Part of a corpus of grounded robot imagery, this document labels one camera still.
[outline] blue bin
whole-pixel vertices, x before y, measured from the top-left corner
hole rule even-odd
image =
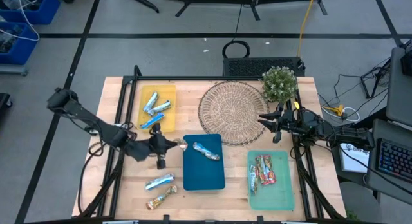
[[[27,16],[27,20],[32,24],[50,24],[59,6],[59,0],[42,0],[38,10],[25,10],[24,13]],[[26,19],[20,10],[0,10],[0,15],[6,21],[26,23]]]
[[[25,23],[0,22],[2,30],[12,29],[15,25],[22,28],[21,37],[36,39],[37,36],[32,29]],[[8,53],[0,53],[0,64],[26,64],[30,54],[32,54],[37,41],[17,39]]]

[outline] white cable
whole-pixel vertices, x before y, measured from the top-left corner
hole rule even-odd
[[[352,107],[345,107],[345,108],[343,108],[343,112],[345,112],[346,109],[352,110],[352,111],[353,111],[354,113],[356,113],[356,115],[358,116],[358,118],[357,118],[356,120],[346,119],[347,121],[349,121],[349,122],[358,122],[358,121],[361,119],[361,116],[359,115],[359,113],[358,113],[355,109],[353,109]],[[332,117],[336,117],[336,118],[338,118],[339,120],[342,120],[342,117],[339,117],[339,116],[337,116],[337,115],[331,114],[331,113],[330,113],[329,111],[327,111],[324,107],[322,107],[322,110],[323,110],[326,114],[328,114],[328,115],[330,115],[330,116],[332,116]]]
[[[11,35],[12,37],[19,38],[19,39],[24,39],[24,40],[29,40],[29,41],[38,41],[38,40],[40,40],[40,35],[36,32],[33,25],[28,21],[27,16],[24,13],[23,4],[21,3],[21,0],[19,0],[19,4],[20,4],[20,9],[21,9],[21,13],[23,14],[23,17],[26,19],[26,22],[28,23],[28,25],[30,25],[30,28],[32,28],[33,32],[36,34],[37,39],[31,39],[31,38],[27,38],[27,37],[19,37],[19,36],[13,35],[11,33],[8,33],[8,32],[6,32],[2,29],[0,29],[0,32],[5,33],[7,35]]]

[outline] potted plant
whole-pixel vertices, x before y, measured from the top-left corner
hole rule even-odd
[[[286,102],[297,91],[295,73],[289,67],[272,66],[263,76],[263,96],[269,102]]]

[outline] candy wrapper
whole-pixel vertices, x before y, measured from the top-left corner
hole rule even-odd
[[[250,166],[249,170],[249,176],[250,176],[250,191],[253,192],[253,194],[256,194],[258,191],[258,170],[256,169],[255,165]]]
[[[276,182],[276,176],[272,170],[272,159],[270,155],[257,156],[256,165],[262,185],[268,185]]]

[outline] yellow cable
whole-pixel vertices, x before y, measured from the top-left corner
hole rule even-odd
[[[310,12],[310,9],[312,7],[312,3],[314,2],[314,0],[310,0],[310,4],[308,7],[308,10],[306,11],[306,15],[304,15],[304,19],[303,19],[303,23],[302,23],[302,27],[301,27],[301,34],[299,35],[299,47],[297,49],[297,56],[300,57],[301,56],[301,48],[302,48],[302,35],[303,35],[303,30],[304,30],[304,25],[306,24],[306,20],[308,19],[308,15]]]

